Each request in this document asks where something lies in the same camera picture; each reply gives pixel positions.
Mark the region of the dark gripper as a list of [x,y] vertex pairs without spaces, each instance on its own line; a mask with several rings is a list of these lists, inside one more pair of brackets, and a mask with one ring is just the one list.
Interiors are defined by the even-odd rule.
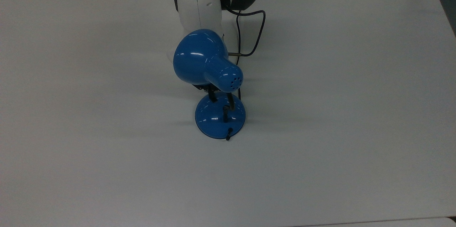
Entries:
[[[209,98],[212,103],[216,103],[218,101],[217,99],[217,92],[219,91],[218,89],[212,89],[211,86],[212,84],[204,84],[204,85],[196,85],[193,84],[193,86],[198,89],[198,90],[204,90],[206,92],[209,91]],[[227,93],[227,99],[229,102],[229,108],[231,111],[235,110],[235,101],[232,93]]]

